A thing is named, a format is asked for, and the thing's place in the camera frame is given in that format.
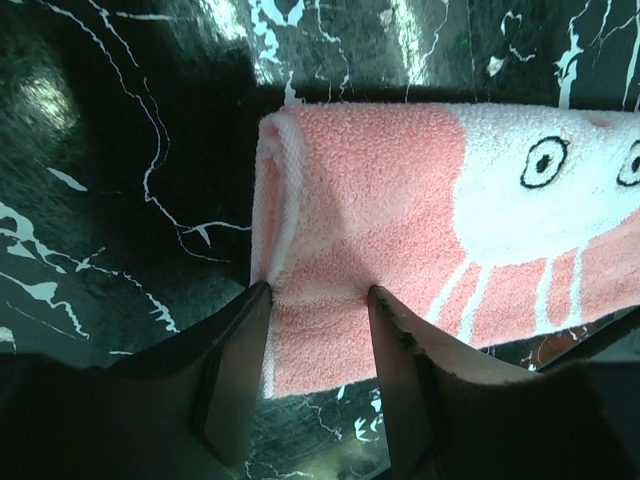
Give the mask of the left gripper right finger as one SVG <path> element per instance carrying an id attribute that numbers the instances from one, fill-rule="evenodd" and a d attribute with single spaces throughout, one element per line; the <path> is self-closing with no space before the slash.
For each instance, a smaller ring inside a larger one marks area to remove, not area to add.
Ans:
<path id="1" fill-rule="evenodd" d="M 635 479 L 639 366 L 531 372 L 486 355 L 374 286 L 368 312 L 387 479 Z"/>

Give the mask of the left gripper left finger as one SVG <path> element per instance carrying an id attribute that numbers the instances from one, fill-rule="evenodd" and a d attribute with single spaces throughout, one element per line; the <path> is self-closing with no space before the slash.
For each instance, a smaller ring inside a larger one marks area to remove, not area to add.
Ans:
<path id="1" fill-rule="evenodd" d="M 5 479 L 236 479 L 271 313 L 259 282 L 212 316 L 107 368 L 1 358 Z"/>

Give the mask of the pink cloth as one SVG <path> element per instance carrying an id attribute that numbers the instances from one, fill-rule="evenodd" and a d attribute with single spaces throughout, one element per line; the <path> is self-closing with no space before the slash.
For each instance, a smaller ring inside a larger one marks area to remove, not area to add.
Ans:
<path id="1" fill-rule="evenodd" d="M 259 125 L 262 393 L 372 378 L 373 285 L 477 349 L 639 302 L 639 117 L 510 104 L 296 104 Z"/>

